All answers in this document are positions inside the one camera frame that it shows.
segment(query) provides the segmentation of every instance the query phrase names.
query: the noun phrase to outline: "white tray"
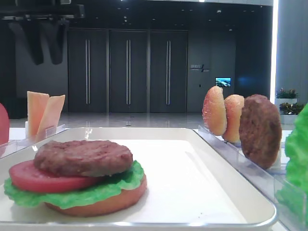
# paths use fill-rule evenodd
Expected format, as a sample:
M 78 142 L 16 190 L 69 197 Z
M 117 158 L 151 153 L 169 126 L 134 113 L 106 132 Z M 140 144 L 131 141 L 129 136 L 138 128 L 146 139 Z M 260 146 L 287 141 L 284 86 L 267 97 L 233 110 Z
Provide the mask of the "white tray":
M 71 218 L 44 205 L 16 206 L 3 192 L 9 168 L 34 158 L 50 141 L 112 140 L 131 149 L 144 168 L 148 190 L 133 207 L 97 218 Z M 157 231 L 269 230 L 275 205 L 195 131 L 185 128 L 73 128 L 0 160 L 0 230 Z

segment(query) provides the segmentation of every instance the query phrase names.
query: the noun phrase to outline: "tiled floor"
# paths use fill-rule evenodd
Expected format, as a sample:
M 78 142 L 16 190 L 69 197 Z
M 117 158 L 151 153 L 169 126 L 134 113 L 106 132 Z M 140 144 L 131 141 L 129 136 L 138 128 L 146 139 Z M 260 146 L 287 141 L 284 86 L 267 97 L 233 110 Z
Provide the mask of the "tiled floor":
M 24 128 L 26 119 L 12 119 L 12 128 Z M 59 125 L 67 128 L 78 127 L 157 127 L 157 128 L 198 128 L 203 124 L 201 114 L 160 114 L 160 113 L 87 113 L 63 114 Z M 293 130 L 293 125 L 282 125 L 283 130 Z

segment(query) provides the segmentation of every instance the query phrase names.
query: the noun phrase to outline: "sign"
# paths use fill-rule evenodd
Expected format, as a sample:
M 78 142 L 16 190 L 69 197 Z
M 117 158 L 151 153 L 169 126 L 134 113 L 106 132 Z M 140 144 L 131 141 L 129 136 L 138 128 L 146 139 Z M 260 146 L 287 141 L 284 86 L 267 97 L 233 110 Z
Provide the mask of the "sign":
M 204 64 L 193 64 L 190 68 L 191 71 L 210 72 L 210 69 L 204 68 Z

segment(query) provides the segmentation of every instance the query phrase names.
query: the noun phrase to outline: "door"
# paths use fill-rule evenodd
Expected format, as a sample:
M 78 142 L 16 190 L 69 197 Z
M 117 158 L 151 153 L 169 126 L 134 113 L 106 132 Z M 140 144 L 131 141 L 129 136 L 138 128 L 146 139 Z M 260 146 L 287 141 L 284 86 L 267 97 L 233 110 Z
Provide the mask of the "door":
M 69 112 L 106 112 L 106 32 L 70 30 Z
M 147 33 L 110 33 L 110 112 L 146 112 Z
M 151 32 L 151 112 L 186 112 L 187 33 Z

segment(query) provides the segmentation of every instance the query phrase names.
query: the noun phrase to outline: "hamburger patty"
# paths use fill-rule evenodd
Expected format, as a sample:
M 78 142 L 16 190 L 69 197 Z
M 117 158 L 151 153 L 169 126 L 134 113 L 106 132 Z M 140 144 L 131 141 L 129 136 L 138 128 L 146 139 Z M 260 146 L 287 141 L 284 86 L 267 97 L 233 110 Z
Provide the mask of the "hamburger patty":
M 277 107 L 266 96 L 252 95 L 245 99 L 239 127 L 244 155 L 267 169 L 277 159 L 282 138 Z
M 51 141 L 36 153 L 34 165 L 60 176 L 99 177 L 128 170 L 131 151 L 111 141 Z

